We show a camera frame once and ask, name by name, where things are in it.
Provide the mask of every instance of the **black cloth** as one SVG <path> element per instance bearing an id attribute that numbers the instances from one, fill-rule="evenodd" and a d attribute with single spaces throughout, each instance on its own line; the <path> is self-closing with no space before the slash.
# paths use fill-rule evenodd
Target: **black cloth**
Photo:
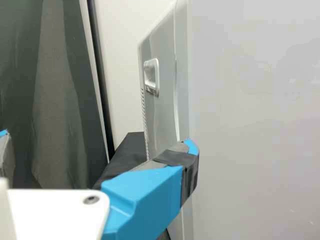
<path id="1" fill-rule="evenodd" d="M 129 132 L 116 149 L 93 189 L 100 190 L 103 181 L 129 171 L 145 161 L 147 161 L 147 154 L 144 132 Z M 171 240 L 168 230 L 166 229 L 157 240 Z"/>

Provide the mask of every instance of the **dark fabric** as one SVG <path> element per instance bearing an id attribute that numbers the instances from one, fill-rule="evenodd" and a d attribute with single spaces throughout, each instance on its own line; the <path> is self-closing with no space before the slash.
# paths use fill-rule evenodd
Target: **dark fabric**
<path id="1" fill-rule="evenodd" d="M 0 32 L 13 187 L 91 188 L 107 156 L 79 0 L 0 1 Z"/>
<path id="2" fill-rule="evenodd" d="M 0 129 L 12 137 L 17 188 L 39 187 L 30 149 L 42 5 L 42 0 L 0 1 Z"/>
<path id="3" fill-rule="evenodd" d="M 93 186 L 93 189 L 100 190 L 103 181 L 127 172 L 145 161 L 147 161 L 147 154 L 144 132 L 128 133 L 116 149 L 113 158 L 105 167 L 101 177 Z M 171 240 L 168 230 L 166 229 L 157 240 Z"/>

